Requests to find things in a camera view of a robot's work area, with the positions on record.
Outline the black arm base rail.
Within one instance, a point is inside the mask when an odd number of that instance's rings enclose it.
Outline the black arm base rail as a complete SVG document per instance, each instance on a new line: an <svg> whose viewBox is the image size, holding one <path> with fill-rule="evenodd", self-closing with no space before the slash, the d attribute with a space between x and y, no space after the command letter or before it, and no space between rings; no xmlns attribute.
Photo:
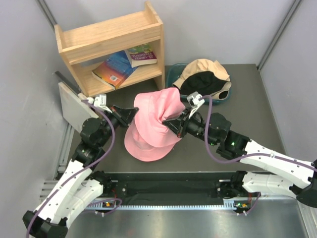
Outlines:
<svg viewBox="0 0 317 238"><path fill-rule="evenodd" d="M105 173L89 178L103 186L101 197L120 198L123 206L219 205L224 199L250 199L242 187L246 172Z"/></svg>

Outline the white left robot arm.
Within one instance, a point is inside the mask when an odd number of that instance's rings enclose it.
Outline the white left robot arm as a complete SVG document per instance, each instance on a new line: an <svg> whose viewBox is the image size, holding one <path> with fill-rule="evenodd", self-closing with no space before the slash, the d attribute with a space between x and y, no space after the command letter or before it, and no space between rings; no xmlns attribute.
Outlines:
<svg viewBox="0 0 317 238"><path fill-rule="evenodd" d="M128 127L138 107L111 106L95 108L101 118L89 118L82 124L81 142L55 187L33 211L26 211L22 221L26 237L64 238L75 219L99 196L112 192L109 176L95 171L98 163L111 151L103 150L108 140L115 142L115 130Z"/></svg>

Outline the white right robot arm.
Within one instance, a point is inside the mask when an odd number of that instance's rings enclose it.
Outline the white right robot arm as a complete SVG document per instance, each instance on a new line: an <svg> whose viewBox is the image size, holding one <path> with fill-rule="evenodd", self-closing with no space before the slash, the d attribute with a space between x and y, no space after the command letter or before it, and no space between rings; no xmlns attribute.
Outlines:
<svg viewBox="0 0 317 238"><path fill-rule="evenodd" d="M267 171L267 174L236 172L218 189L225 197L276 193L313 208L317 206L316 162L291 158L232 131L231 122L219 113L209 114L207 121L190 113L190 109L185 109L178 117L164 120L163 125L179 138L190 134L204 141L207 147L217 146L216 152L223 158L221 163L239 162Z"/></svg>

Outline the pink bucket hat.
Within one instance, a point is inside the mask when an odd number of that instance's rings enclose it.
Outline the pink bucket hat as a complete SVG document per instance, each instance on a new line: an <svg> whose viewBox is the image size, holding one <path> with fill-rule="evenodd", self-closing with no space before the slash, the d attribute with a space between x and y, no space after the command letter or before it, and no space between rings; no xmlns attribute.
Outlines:
<svg viewBox="0 0 317 238"><path fill-rule="evenodd" d="M140 93L134 106L139 108L134 122L140 136L153 147L171 150L181 139L163 125L163 121L179 116L185 109L176 88Z"/></svg>
<svg viewBox="0 0 317 238"><path fill-rule="evenodd" d="M174 144L163 147L150 145L141 137L134 122L131 123L126 131L124 145L130 155L143 162L160 160L174 147Z"/></svg>

